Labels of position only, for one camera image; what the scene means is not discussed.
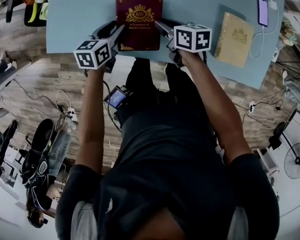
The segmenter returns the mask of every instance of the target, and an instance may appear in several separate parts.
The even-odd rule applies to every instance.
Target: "hand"
[[[100,74],[104,74],[106,72],[106,65],[102,65],[101,67],[99,67],[98,69],[89,69],[88,71],[88,77],[98,77]]]
[[[178,52],[180,53],[182,57],[182,63],[185,65],[187,68],[189,66],[196,64],[196,63],[202,63],[202,59],[200,58],[198,53],[192,53],[186,50],[180,50],[178,49]]]

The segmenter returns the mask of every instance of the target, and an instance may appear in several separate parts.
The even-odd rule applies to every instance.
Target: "beige notebook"
[[[214,57],[243,68],[254,35],[254,27],[243,19],[225,12]]]

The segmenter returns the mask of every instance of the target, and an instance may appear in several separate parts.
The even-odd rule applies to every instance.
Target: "desk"
[[[279,8],[279,22],[282,22],[284,0],[274,0]],[[46,28],[48,53],[72,53],[77,46],[96,28],[116,18],[116,0],[50,0]],[[278,14],[269,9],[269,26],[264,32],[276,28]],[[166,19],[180,22],[195,22],[212,29],[212,49],[208,52],[208,66],[216,76],[226,77],[250,87],[259,89],[270,65],[278,41],[277,31],[264,38],[263,53],[259,59],[248,56],[245,68],[220,62],[213,57],[218,42],[224,12],[232,13],[254,25],[254,31],[261,32],[258,25],[257,0],[163,0],[163,14]],[[258,35],[251,47],[257,56],[261,50],[262,35]],[[124,51],[120,55],[148,58],[153,61],[170,62],[162,38],[159,51]]]

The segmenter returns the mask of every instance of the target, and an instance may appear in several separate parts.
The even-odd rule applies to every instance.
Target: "charging cable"
[[[251,40],[251,44],[252,44],[253,41],[254,41],[254,39],[256,38],[256,36],[262,35],[262,45],[261,45],[261,51],[260,51],[259,55],[258,55],[257,57],[254,57],[254,56],[251,54],[251,49],[249,49],[249,54],[250,54],[250,56],[251,56],[253,59],[255,59],[255,60],[257,60],[257,59],[260,58],[260,56],[261,56],[261,54],[262,54],[262,52],[263,52],[263,50],[264,50],[265,35],[270,35],[270,34],[276,32],[277,29],[278,29],[278,26],[279,26],[279,8],[276,9],[276,12],[277,12],[277,21],[276,21],[276,27],[275,27],[275,30],[274,30],[274,31],[271,31],[271,32],[268,32],[268,33],[265,33],[265,27],[262,26],[262,32],[255,33],[254,36],[253,36],[253,38],[252,38],[252,40]]]

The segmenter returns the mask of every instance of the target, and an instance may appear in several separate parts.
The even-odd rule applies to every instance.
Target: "smartphone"
[[[268,27],[268,1],[258,0],[258,22],[260,25]]]
[[[109,103],[109,105],[116,110],[121,106],[122,102],[126,99],[127,94],[125,94],[119,86],[116,86],[110,93],[110,101],[109,95],[105,97],[104,101]]]

